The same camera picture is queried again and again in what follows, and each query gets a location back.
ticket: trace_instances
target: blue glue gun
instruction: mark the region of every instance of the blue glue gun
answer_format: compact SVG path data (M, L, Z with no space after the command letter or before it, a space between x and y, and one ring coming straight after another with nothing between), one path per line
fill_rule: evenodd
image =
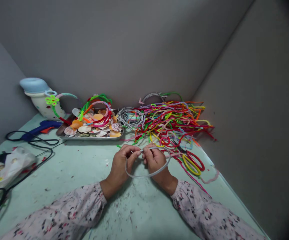
M62 122L42 121L42 122L40 122L40 126L39 127L31 130L28 133L23 134L22 137L21 137L21 140L26 141L26 142L30 142L34 138L33 135L37 136L40 133L48 133L48 131L50 129L59 128L61 125L62 125Z

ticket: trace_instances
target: sleeve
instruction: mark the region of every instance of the sleeve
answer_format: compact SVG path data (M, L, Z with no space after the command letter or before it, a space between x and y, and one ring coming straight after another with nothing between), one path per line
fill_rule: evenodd
M97 224L106 203L100 183L82 186L30 214L0 239L81 239Z
M214 202L201 188L178 181L171 196L174 207L203 240L266 239L221 203Z

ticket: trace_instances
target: table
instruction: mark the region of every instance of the table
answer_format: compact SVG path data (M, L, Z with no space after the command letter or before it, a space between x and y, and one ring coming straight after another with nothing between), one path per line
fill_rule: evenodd
M37 114L20 130L29 131L43 121ZM43 139L57 138L56 130L41 134ZM8 232L31 212L49 205L64 193L82 185L106 178L110 172L117 144L123 141L63 141L53 147L55 155L31 176L12 190L10 199L0 212L0 236ZM148 144L147 138L137 144L140 148ZM41 154L39 162L49 153L34 148L25 142L5 141L2 151L10 152L12 147L22 146L33 154ZM203 161L206 170L204 179L213 178L216 170L212 161L201 147L191 150ZM172 159L168 165L172 175L195 184L179 163ZM148 170L140 163L134 166L136 175L144 175ZM215 201L230 208L236 215L261 232L251 214L239 200L222 175L208 184L198 180ZM112 199L97 226L84 239L199 239L174 209L169 196L162 192L151 179L130 179Z

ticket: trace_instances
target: white plastic bag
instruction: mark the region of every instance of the white plastic bag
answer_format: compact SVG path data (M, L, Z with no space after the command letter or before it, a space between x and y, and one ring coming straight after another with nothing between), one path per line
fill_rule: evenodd
M36 157L23 147L13 149L5 164L0 163L0 188L6 188L26 168L36 163Z

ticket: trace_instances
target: hand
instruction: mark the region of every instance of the hand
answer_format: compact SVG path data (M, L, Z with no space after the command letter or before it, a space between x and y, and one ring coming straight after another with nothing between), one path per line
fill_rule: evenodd
M142 157L144 158L144 164L148 163L149 172L153 173L163 167L167 160L159 149L149 149L150 147L155 147L155 145L150 143L144 147ZM178 185L178 179L171 175L168 167L152 178L169 195L174 194Z
M141 152L139 152L140 150L141 149L136 146L124 144L114 155L109 176L100 182L106 200L112 197L129 178L125 172L125 161L128 158L128 172L130 173L134 161L141 154Z

